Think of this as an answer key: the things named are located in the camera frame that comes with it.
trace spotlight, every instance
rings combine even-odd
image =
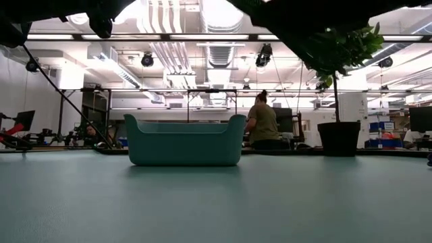
[[[250,89],[249,80],[250,80],[250,78],[244,78],[243,79],[243,81],[244,81],[243,89]]]
[[[271,60],[271,56],[273,55],[273,49],[270,44],[264,44],[263,48],[258,54],[256,58],[255,65],[257,68],[265,67]]]
[[[141,59],[141,64],[144,67],[151,67],[153,66],[153,57],[152,53],[144,53],[144,57]]]
[[[383,85],[383,86],[379,87],[379,90],[389,90],[389,86]]]
[[[391,57],[387,57],[384,60],[378,62],[378,66],[380,68],[390,68],[393,65],[393,59]]]
[[[39,58],[35,57],[33,61],[32,59],[30,59],[30,61],[28,61],[28,63],[26,64],[26,70],[32,73],[36,73],[38,72],[38,65],[37,63],[39,62]]]

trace cable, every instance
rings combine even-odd
[[[23,111],[26,110],[26,104],[27,104],[27,84],[28,84],[28,72],[26,72],[26,87],[24,89],[24,108]]]
[[[288,108],[290,108],[290,103],[288,102],[288,98],[285,95],[284,84],[281,81],[281,76],[279,75],[279,71],[277,71],[277,66],[276,66],[276,60],[275,60],[275,58],[273,58],[273,64],[275,64],[277,78],[279,79],[279,83],[281,84],[281,88],[282,88],[283,96],[285,97],[286,105],[288,106]]]
[[[57,91],[63,97],[63,99],[65,99],[74,108],[74,110],[76,110],[76,112],[78,112],[78,114],[80,114],[80,116],[82,118],[84,118],[84,120],[103,139],[103,141],[108,146],[108,148],[113,149],[113,147],[109,144],[108,140],[101,134],[101,132],[90,122],[90,120],[87,117],[84,116],[84,114],[82,114],[82,112],[69,100],[69,98],[67,96],[65,96],[65,94],[63,94],[63,92],[61,92],[60,89],[53,83],[53,81],[48,77],[48,75],[43,71],[42,67],[39,65],[39,63],[36,61],[36,59],[33,57],[32,53],[27,49],[26,45],[22,45],[22,46],[23,46],[24,50],[26,51],[27,55],[29,56],[30,60],[32,60],[36,64],[36,66],[39,69],[39,71],[41,72],[41,74],[47,79],[47,81],[55,89],[55,91]]]
[[[298,86],[298,94],[297,94],[297,113],[298,113],[298,104],[300,102],[300,91],[302,90],[302,81],[303,81],[303,66],[304,62],[302,61],[302,69],[300,70],[300,85]]]

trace person sitting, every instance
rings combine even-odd
[[[275,111],[267,104],[267,91],[263,90],[255,98],[250,108],[245,132],[250,133],[250,146],[256,150],[282,149]]]
[[[428,137],[432,137],[432,132],[431,131],[411,131],[411,129],[409,129],[406,134],[405,134],[405,138],[404,138],[404,148],[405,149],[413,149],[416,144],[416,140],[423,138],[425,136]]]

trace teal plastic basket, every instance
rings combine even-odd
[[[153,123],[124,115],[129,158],[135,165],[233,166],[242,153],[246,116],[227,124]]]

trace table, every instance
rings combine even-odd
[[[430,242],[432,170],[406,157],[0,155],[0,242]]]

